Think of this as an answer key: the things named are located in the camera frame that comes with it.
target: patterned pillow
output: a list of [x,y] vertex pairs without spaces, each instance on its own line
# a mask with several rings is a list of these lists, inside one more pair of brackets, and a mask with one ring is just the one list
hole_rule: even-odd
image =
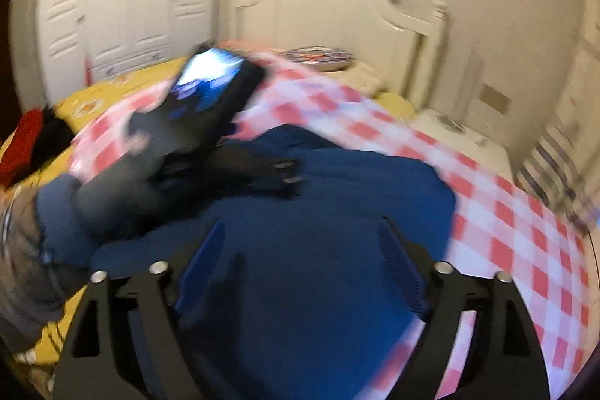
[[349,51],[341,48],[327,48],[326,46],[305,46],[304,48],[284,51],[281,56],[296,63],[309,66],[317,72],[334,72],[348,68],[354,61],[354,56]]

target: pillow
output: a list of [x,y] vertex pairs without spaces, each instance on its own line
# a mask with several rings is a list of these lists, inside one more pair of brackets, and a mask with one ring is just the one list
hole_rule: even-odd
[[352,87],[362,96],[369,98],[377,94],[384,86],[383,81],[377,78],[375,70],[358,60],[347,70],[336,70],[324,73],[324,75]]
[[373,100],[398,121],[410,121],[415,118],[415,108],[398,94],[380,92]]
[[317,72],[334,72],[348,68],[354,61],[349,51],[326,46],[305,46],[284,51],[281,56],[296,63],[302,63]]

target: red cloth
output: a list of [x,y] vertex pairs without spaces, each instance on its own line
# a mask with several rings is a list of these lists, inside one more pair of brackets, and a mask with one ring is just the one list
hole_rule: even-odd
[[43,121],[44,117],[40,109],[28,111],[21,117],[13,139],[0,161],[0,187],[10,187],[19,174],[29,168],[31,153]]

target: yellow bedspread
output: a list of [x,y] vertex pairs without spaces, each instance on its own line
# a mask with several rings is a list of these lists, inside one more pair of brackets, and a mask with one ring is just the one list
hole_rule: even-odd
[[[68,122],[69,126],[75,131],[80,131],[86,124],[102,114],[114,103],[119,102],[145,87],[149,87],[156,82],[177,75],[181,64],[185,58],[176,58],[165,63],[154,65],[135,72],[119,75],[112,79],[103,80],[84,90],[72,94],[67,99],[55,105],[58,115]],[[4,150],[10,143],[8,138],[0,148],[0,160]],[[71,154],[71,148],[65,150],[50,165],[41,171],[36,172],[29,178],[19,183],[19,186],[39,186],[53,180],[57,175],[68,169],[67,163]],[[37,363],[49,363],[58,360],[58,352],[62,345],[61,336],[67,333],[68,326],[73,319],[73,313],[81,299],[83,291],[80,291],[73,297],[65,308],[65,316],[58,324],[49,324],[42,339],[35,347],[35,356]]]

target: wall outlet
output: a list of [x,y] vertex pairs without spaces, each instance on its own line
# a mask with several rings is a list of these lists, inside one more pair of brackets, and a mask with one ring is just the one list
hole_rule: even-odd
[[484,86],[481,88],[479,100],[502,115],[506,114],[512,102],[512,100],[506,97],[502,92],[499,92],[494,87],[491,87],[487,84],[484,84]]

